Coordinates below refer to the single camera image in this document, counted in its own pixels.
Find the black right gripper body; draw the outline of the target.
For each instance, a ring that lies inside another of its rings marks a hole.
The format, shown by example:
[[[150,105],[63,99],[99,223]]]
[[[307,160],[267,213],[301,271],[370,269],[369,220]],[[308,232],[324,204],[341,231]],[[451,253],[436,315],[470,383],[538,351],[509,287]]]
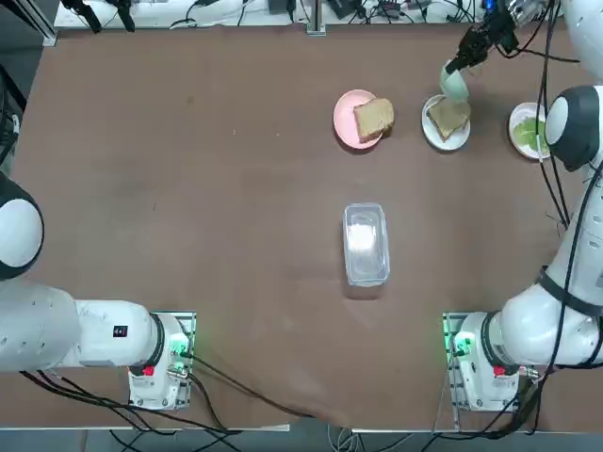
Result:
[[[511,53],[518,46],[514,34],[515,22],[507,9],[487,13],[474,31],[477,49],[480,51],[488,51],[494,46],[500,46],[505,53]]]

